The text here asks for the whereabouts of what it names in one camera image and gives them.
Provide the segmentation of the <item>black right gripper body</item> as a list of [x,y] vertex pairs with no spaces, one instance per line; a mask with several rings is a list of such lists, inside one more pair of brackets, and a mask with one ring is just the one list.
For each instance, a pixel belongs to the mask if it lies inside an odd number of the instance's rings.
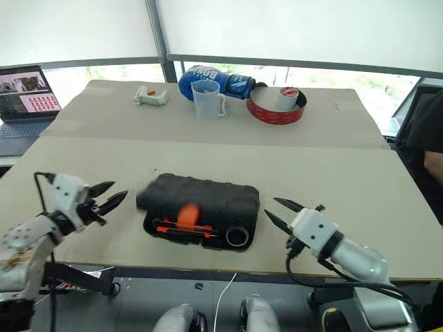
[[289,235],[286,242],[286,248],[288,250],[287,256],[288,258],[295,258],[307,247],[307,244],[303,241],[295,228],[286,226],[285,232]]

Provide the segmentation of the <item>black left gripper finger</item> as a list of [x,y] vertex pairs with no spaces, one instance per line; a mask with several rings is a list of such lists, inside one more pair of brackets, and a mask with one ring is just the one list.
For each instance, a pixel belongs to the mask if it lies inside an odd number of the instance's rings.
[[104,194],[111,186],[114,185],[114,181],[105,181],[102,183],[98,183],[97,185],[93,185],[89,188],[89,197],[96,198],[100,195]]
[[122,191],[109,197],[105,203],[98,207],[99,215],[106,215],[117,208],[127,196],[128,191]]

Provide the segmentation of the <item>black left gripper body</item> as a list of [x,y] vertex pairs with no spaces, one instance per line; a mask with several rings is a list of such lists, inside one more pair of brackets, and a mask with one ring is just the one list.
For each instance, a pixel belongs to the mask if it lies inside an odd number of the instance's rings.
[[96,201],[88,194],[82,203],[78,204],[78,216],[85,226],[93,222],[104,226],[106,221],[100,216],[100,208],[96,205]]

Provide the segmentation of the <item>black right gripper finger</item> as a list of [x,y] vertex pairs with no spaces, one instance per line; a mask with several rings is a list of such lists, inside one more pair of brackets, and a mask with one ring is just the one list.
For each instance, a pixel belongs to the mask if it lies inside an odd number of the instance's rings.
[[281,231],[291,236],[293,234],[291,228],[287,225],[285,221],[283,221],[280,217],[276,216],[274,213],[264,209],[264,213],[269,217],[271,222],[279,228]]
[[289,199],[275,197],[274,200],[296,213],[299,213],[305,208],[303,205]]

